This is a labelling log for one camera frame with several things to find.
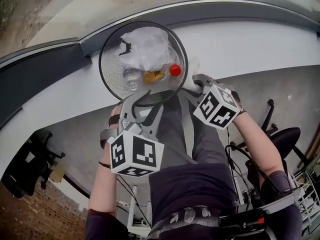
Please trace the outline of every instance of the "wall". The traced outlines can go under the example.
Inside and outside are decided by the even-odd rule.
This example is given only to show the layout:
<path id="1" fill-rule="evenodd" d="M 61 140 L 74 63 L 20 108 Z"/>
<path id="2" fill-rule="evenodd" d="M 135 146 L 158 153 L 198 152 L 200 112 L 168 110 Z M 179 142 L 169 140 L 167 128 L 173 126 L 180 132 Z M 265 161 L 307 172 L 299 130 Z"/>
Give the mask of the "wall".
<path id="1" fill-rule="evenodd" d="M 52 183 L 37 182 L 33 196 L 15 198 L 0 184 L 1 239 L 84 239 L 87 210 Z"/>

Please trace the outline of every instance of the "forearm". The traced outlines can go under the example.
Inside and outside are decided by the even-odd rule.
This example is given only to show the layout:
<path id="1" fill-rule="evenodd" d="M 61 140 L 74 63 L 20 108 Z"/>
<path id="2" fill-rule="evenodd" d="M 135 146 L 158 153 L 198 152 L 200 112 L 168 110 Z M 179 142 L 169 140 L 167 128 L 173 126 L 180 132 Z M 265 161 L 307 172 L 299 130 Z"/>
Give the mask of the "forearm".
<path id="1" fill-rule="evenodd" d="M 279 151 L 248 113 L 238 115 L 233 122 L 243 137 L 252 159 L 263 172 L 270 175 L 275 171 L 284 170 Z"/>
<path id="2" fill-rule="evenodd" d="M 109 144 L 105 144 L 102 163 L 110 165 Z M 89 199 L 89 209 L 111 213 L 116 211 L 116 184 L 117 175 L 111 169 L 98 165 L 93 188 Z"/>

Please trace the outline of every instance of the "plastic bag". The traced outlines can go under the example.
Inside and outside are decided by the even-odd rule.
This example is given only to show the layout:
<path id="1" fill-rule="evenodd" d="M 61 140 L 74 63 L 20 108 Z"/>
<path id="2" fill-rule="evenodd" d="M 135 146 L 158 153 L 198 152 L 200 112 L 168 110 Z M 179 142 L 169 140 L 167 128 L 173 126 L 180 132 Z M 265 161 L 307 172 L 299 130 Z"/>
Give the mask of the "plastic bag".
<path id="1" fill-rule="evenodd" d="M 124 69 L 158 71 L 175 60 L 175 56 L 170 51 L 172 47 L 168 34 L 161 28 L 141 27 L 125 33 L 121 38 L 122 43 L 115 55 L 124 64 Z"/>

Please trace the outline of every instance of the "concrete floor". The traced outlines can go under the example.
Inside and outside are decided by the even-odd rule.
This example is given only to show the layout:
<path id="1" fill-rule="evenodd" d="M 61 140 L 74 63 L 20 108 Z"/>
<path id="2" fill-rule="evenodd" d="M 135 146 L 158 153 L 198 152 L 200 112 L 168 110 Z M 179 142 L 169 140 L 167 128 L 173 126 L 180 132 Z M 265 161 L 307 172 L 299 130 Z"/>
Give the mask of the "concrete floor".
<path id="1" fill-rule="evenodd" d="M 261 125 L 267 112 L 267 101 L 273 99 L 275 109 L 271 123 L 275 123 L 279 130 L 299 127 L 301 136 L 297 147 L 304 153 L 320 123 L 320 69 L 319 67 L 286 68 L 272 71 L 251 73 L 220 80 L 233 85 L 240 95 L 242 104 L 252 118 Z M 99 145 L 100 131 L 107 124 L 111 107 L 102 108 L 46 127 L 53 137 L 49 148 L 56 152 L 64 152 L 66 157 L 61 160 L 67 174 L 90 192 L 102 155 Z M 242 141 L 239 132 L 231 125 L 230 141 Z M 228 144 L 226 131 L 219 131 L 220 140 Z M 246 158 L 240 153 L 233 152 L 232 157 L 240 166 L 244 177 L 247 170 Z M 297 170 L 300 162 L 294 154 L 287 158 L 289 171 Z M 130 185 L 138 185 L 138 200 L 142 206 L 150 200 L 148 177 L 139 179 L 126 177 Z M 239 179 L 241 189 L 245 189 Z M 118 186 L 117 200 L 130 201 L 130 196 Z"/>

